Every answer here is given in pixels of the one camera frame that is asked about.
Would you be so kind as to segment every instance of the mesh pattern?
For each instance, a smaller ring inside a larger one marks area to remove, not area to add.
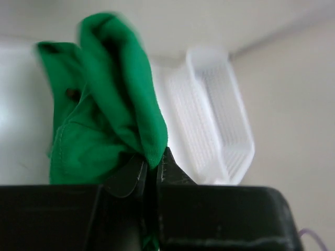
[[[184,64],[170,74],[166,90],[200,183],[234,185],[251,164],[254,143],[232,68],[212,55],[196,66],[192,55],[191,69]]]

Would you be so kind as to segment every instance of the white plastic tray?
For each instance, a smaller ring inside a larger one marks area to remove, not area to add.
[[[153,63],[152,72],[179,166],[198,184],[239,184],[255,150],[227,54],[193,48],[179,67]]]

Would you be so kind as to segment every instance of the white surface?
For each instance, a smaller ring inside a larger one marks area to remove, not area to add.
[[[150,55],[179,56],[200,43],[235,51],[331,0],[1,0],[0,35],[73,41],[84,17],[122,12]]]
[[[0,41],[0,184],[47,184],[53,101],[30,47]]]
[[[243,184],[277,188],[335,250],[335,17],[233,61],[256,154]],[[304,237],[306,251],[319,248]]]
[[[254,156],[243,101],[228,56],[197,47],[154,85],[177,164],[198,184],[238,184]]]

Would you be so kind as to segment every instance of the green towel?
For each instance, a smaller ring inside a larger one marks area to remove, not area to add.
[[[40,42],[54,95],[51,184],[100,184],[134,153],[154,169],[168,142],[148,58],[120,18],[85,18],[80,46]],[[79,102],[66,90],[81,92]]]

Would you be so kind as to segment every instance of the black object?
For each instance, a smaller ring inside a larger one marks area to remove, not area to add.
[[[0,188],[0,250],[303,250],[283,196],[266,187],[198,186],[166,149],[139,155],[103,185]]]

